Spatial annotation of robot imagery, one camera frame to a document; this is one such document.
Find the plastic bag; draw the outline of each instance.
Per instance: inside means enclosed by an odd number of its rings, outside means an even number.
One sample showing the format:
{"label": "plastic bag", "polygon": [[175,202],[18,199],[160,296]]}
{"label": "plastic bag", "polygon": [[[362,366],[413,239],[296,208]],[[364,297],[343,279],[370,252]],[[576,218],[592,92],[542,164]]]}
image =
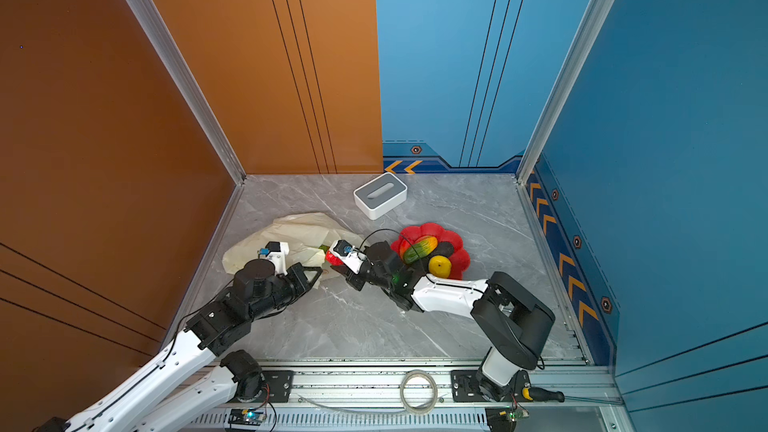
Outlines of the plastic bag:
{"label": "plastic bag", "polygon": [[339,225],[338,222],[322,212],[308,214],[296,214],[276,218],[272,224],[262,228],[224,253],[221,263],[227,274],[234,274],[241,270],[248,261],[259,257],[261,250],[267,242],[287,242],[288,255],[286,267],[301,262],[305,267],[323,267],[320,280],[336,276],[326,262],[326,254],[320,248],[321,245],[330,246],[334,241],[344,239],[350,244],[358,245],[362,238],[353,234]]}

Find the black and white robotic arm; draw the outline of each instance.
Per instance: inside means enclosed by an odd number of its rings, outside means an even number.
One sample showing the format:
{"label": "black and white robotic arm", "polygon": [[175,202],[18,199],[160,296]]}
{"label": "black and white robotic arm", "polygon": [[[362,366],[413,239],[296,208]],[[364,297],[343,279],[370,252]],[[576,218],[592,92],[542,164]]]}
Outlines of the black and white robotic arm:
{"label": "black and white robotic arm", "polygon": [[[504,400],[513,376],[521,369],[536,368],[554,314],[509,275],[495,272],[490,279],[477,281],[437,278],[424,268],[406,266],[386,242],[361,251],[339,240],[329,252],[343,264],[333,268],[358,291],[370,283],[403,310],[473,318],[493,344],[476,373],[478,388],[488,400]],[[50,419],[37,431],[175,432],[201,412],[235,397],[261,399],[265,393],[261,367],[247,352],[237,350],[205,377],[164,400],[245,337],[251,322],[282,312],[312,289],[320,268],[302,264],[286,268],[287,253],[284,242],[267,244],[260,258],[239,270],[232,285],[200,308],[145,366],[90,408],[69,420]],[[312,281],[306,270],[315,272]]]}

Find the screwdriver handle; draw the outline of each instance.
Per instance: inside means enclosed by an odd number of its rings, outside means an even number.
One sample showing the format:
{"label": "screwdriver handle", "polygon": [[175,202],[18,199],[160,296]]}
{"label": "screwdriver handle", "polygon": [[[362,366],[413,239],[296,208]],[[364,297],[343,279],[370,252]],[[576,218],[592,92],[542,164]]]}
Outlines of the screwdriver handle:
{"label": "screwdriver handle", "polygon": [[556,400],[565,402],[565,396],[562,392],[552,392],[540,387],[529,387],[523,389],[523,397],[533,402],[546,402],[547,400]]}

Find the chevron marking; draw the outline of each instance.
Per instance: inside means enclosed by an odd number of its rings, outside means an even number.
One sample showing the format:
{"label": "chevron marking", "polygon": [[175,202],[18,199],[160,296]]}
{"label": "chevron marking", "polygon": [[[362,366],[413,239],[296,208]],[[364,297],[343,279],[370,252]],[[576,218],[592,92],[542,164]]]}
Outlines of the chevron marking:
{"label": "chevron marking", "polygon": [[581,283],[581,281],[576,280],[573,275],[570,275],[568,277],[568,296],[571,300],[574,299],[574,285],[579,287],[584,292],[587,291],[586,287]]}
{"label": "chevron marking", "polygon": [[542,204],[545,206],[549,205],[549,202],[545,198],[537,198],[536,199],[536,217],[541,217],[541,211],[542,211]]}
{"label": "chevron marking", "polygon": [[533,189],[534,188],[541,188],[541,187],[542,187],[542,184],[537,184],[536,182],[531,184],[531,202],[533,202]]}
{"label": "chevron marking", "polygon": [[574,264],[574,260],[567,256],[566,254],[560,253],[560,276],[563,276],[563,262],[567,262],[568,264],[573,265],[576,267],[576,264]]}
{"label": "chevron marking", "polygon": [[581,325],[581,327],[584,326],[584,312],[587,312],[592,317],[594,317],[594,320],[596,321],[600,320],[598,318],[598,313],[592,310],[592,307],[590,307],[589,305],[586,305],[582,301],[579,301],[578,302],[578,322],[579,322],[579,325]]}
{"label": "chevron marking", "polygon": [[388,171],[390,174],[397,174],[397,172],[395,172],[393,169],[398,167],[401,163],[402,160],[395,160],[389,167],[385,168],[384,170]]}
{"label": "chevron marking", "polygon": [[422,160],[415,161],[413,164],[411,164],[410,166],[406,167],[406,172],[408,172],[409,174],[416,174],[416,172],[413,171],[413,168],[416,167],[418,164],[420,164],[422,162],[423,162]]}
{"label": "chevron marking", "polygon": [[544,236],[547,235],[547,222],[552,222],[553,224],[558,223],[558,221],[554,220],[554,217],[544,214],[544,225],[542,227],[544,229]]}

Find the blue wall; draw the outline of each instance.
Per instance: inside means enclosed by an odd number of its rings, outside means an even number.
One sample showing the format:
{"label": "blue wall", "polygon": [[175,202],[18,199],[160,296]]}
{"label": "blue wall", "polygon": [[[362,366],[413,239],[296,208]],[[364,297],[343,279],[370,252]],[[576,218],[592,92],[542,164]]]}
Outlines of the blue wall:
{"label": "blue wall", "polygon": [[766,104],[768,0],[616,0],[544,148],[618,302],[617,382],[639,432],[712,414],[756,430]]}
{"label": "blue wall", "polygon": [[376,0],[384,142],[454,167],[519,154],[588,2]]}

